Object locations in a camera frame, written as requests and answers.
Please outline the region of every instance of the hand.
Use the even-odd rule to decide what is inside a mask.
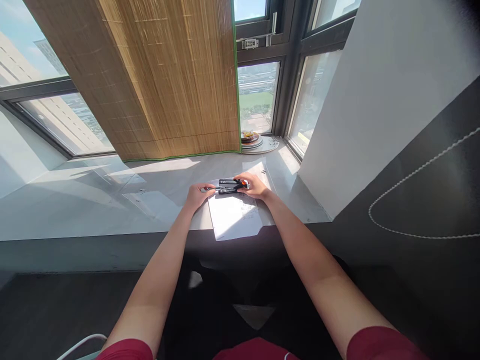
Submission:
[[[201,192],[201,189],[204,188],[212,188],[212,190]],[[200,205],[204,203],[205,199],[213,194],[215,194],[215,185],[204,182],[193,184],[190,186],[190,189],[188,189],[188,196],[186,197],[184,208],[196,211]]]
[[[265,197],[271,192],[271,190],[265,186],[265,184],[262,182],[262,180],[259,179],[257,175],[253,175],[248,171],[242,172],[240,175],[235,176],[234,179],[248,180],[248,182],[250,183],[250,188],[247,189],[242,187],[239,188],[237,191],[239,193],[245,193],[252,198],[264,200]]]

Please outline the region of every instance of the black stapler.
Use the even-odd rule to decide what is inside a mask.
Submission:
[[[218,187],[215,187],[215,191],[218,192],[219,195],[234,194],[238,193],[237,190],[241,188],[250,189],[249,181],[245,179],[220,179],[218,180]],[[208,187],[205,188],[205,191],[212,189],[213,188]]]

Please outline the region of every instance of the white cable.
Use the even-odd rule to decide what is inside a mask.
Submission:
[[[376,199],[374,202],[372,202],[372,204],[370,205],[370,207],[368,208],[368,216],[370,217],[371,221],[373,221],[373,223],[377,226],[379,226],[380,228],[384,229],[384,230],[387,230],[391,233],[395,233],[395,234],[400,234],[400,235],[406,235],[406,236],[410,236],[410,237],[414,237],[414,238],[421,238],[421,239],[464,239],[464,238],[476,238],[476,237],[480,237],[480,233],[471,233],[471,234],[465,234],[465,235],[456,235],[456,236],[422,236],[422,235],[415,235],[415,234],[410,234],[410,233],[406,233],[406,232],[401,232],[401,231],[396,231],[396,230],[392,230],[392,229],[389,229],[388,227],[385,227],[383,225],[380,225],[378,222],[375,221],[375,219],[373,218],[372,216],[372,209],[373,207],[375,206],[375,204],[377,204],[380,199],[384,198],[388,193],[390,193],[393,189],[397,188],[400,186],[400,184],[403,184],[404,182],[406,182],[408,179],[410,179],[412,176],[414,176],[415,174],[419,173],[421,170],[425,169],[428,165],[430,165],[431,163],[433,163],[435,160],[437,160],[438,158],[442,157],[443,155],[445,155],[446,153],[448,153],[450,150],[452,150],[453,148],[457,147],[458,145],[460,145],[461,143],[463,143],[465,140],[467,140],[468,138],[471,138],[473,135],[477,134],[480,132],[480,127],[477,127],[475,130],[473,130],[472,132],[470,132],[469,134],[465,135],[464,137],[462,137],[460,140],[457,140],[456,142],[454,142],[452,145],[450,145],[449,147],[447,147],[445,150],[443,150],[442,152],[440,152],[437,156],[431,158],[430,160],[428,160],[426,163],[424,163],[422,166],[420,166],[418,169],[416,169],[414,172],[412,172],[411,174],[409,174],[408,176],[404,177],[402,180],[400,180],[399,182],[397,182],[394,186],[392,186],[390,189],[388,189],[387,191],[385,191],[382,195],[380,195],[378,197],[378,199]]]
[[[103,334],[93,334],[90,336],[87,336],[86,338],[80,340],[77,342],[75,345],[73,345],[69,350],[67,350],[62,356],[60,356],[57,360],[64,360],[68,355],[73,353],[76,349],[78,349],[80,346],[85,344],[88,340],[91,339],[102,339],[102,340],[107,340],[107,337]]]

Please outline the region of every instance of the roller blind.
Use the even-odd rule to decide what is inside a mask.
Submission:
[[[230,0],[25,0],[123,161],[240,150]]]

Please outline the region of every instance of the desk surface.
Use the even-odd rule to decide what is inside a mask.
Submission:
[[[330,221],[280,142],[259,155],[237,153],[123,163],[117,155],[74,159],[0,199],[0,241],[167,232],[192,183],[228,178],[263,163],[272,190],[304,223]],[[262,201],[262,224],[274,225]],[[191,230],[212,229],[205,203]]]

